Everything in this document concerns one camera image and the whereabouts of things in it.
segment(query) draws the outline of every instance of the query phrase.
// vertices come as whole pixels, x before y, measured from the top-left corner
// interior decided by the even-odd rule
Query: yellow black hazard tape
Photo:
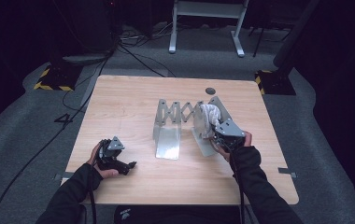
[[[260,77],[260,73],[272,73],[272,71],[267,71],[267,70],[260,70],[260,71],[257,71],[255,74],[254,74],[254,78],[255,78],[255,81],[257,83],[257,86],[259,87],[259,90],[260,90],[260,93],[262,95],[265,94],[265,89],[264,89],[264,86],[262,84],[262,79]]]
[[[73,91],[80,73],[80,68],[74,68],[72,71],[64,71],[66,72],[66,75],[60,76],[60,74],[52,70],[51,65],[49,65],[41,74],[34,89],[47,91]]]

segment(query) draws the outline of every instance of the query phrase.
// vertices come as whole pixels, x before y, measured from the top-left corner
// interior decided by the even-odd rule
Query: gray carpet floor
[[[241,43],[247,55],[238,58],[226,27],[218,30],[187,29],[177,35],[177,52],[168,53],[169,35],[140,47],[128,48],[152,69],[176,77],[254,80],[260,69],[274,70],[273,59],[282,43],[263,41],[257,57],[252,53],[259,32],[248,37],[242,30]],[[264,38],[278,39],[280,32],[267,31]],[[54,120],[69,107],[79,108],[97,64],[84,67],[75,91],[34,90],[47,63],[28,74],[22,85],[26,93],[0,114],[0,196],[12,178],[61,129]],[[158,76],[131,55],[116,51],[102,70],[103,75]],[[315,92],[295,70],[290,74],[296,96],[264,95],[263,99],[277,133],[300,202],[294,211],[304,223],[355,223],[355,191],[314,120]],[[59,187],[56,175],[64,172],[75,144],[84,113],[68,125],[20,174],[0,204],[0,223],[34,223]],[[112,223],[114,205],[97,205],[98,223]]]

